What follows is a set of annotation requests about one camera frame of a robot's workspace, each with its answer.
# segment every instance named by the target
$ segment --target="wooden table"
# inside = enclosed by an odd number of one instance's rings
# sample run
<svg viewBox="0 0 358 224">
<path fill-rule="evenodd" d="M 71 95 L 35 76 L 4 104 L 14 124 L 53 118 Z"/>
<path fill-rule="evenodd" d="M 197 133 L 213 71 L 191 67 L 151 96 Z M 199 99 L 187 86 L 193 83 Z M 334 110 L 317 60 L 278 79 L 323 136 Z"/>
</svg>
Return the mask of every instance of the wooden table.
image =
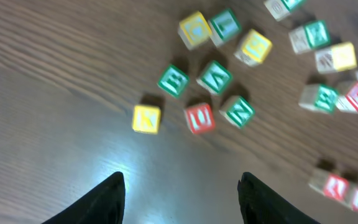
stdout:
<svg viewBox="0 0 358 224">
<path fill-rule="evenodd" d="M 236 42 L 187 51 L 180 19 L 210 18 L 231 7 L 244 27 L 273 42 L 265 63 L 247 68 Z M 250 171 L 323 223 L 358 223 L 358 214 L 308 186 L 322 157 L 358 170 L 358 115 L 305 111 L 298 98 L 316 77 L 313 53 L 296 56 L 288 31 L 317 18 L 358 59 L 358 1 L 308 0 L 276 22 L 258 0 L 0 0 L 0 223 L 40 223 L 115 171 L 125 175 L 125 223 L 242 223 L 237 181 Z M 210 98 L 195 82 L 211 59 L 235 83 L 226 95 L 250 96 L 256 116 L 243 130 L 218 113 L 227 96 Z M 179 99 L 156 82 L 170 62 L 191 83 Z M 326 76 L 329 84 L 352 72 Z M 131 129 L 132 109 L 159 99 L 157 136 Z M 210 101 L 216 130 L 194 136 L 183 109 Z"/>
</svg>

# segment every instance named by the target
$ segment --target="wood grain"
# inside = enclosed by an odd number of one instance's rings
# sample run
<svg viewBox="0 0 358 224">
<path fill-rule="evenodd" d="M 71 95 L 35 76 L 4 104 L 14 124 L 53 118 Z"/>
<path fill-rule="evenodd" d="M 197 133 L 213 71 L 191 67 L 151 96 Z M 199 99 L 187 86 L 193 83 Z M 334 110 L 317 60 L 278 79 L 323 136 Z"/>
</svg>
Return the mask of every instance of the wood grain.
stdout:
<svg viewBox="0 0 358 224">
<path fill-rule="evenodd" d="M 225 7 L 273 42 L 263 65 L 233 56 L 241 36 L 218 50 L 184 46 L 182 18 Z M 317 71 L 313 53 L 292 52 L 288 32 L 311 18 L 351 41 L 358 59 L 358 1 L 308 1 L 276 22 L 258 0 L 0 0 L 0 223 L 40 223 L 117 170 L 126 178 L 125 223 L 241 223 L 244 171 L 320 222 L 358 223 L 307 186 L 321 157 L 358 170 L 358 115 L 298 106 Z M 156 83 L 178 58 L 191 83 L 175 100 Z M 234 75 L 226 94 L 249 93 L 255 117 L 243 130 L 219 115 L 226 96 L 210 98 L 195 82 L 211 59 Z M 353 76 L 323 78 L 334 85 Z M 133 106 L 148 95 L 165 98 L 157 136 L 131 129 Z M 211 101 L 214 132 L 187 129 L 183 109 L 194 98 Z"/>
</svg>

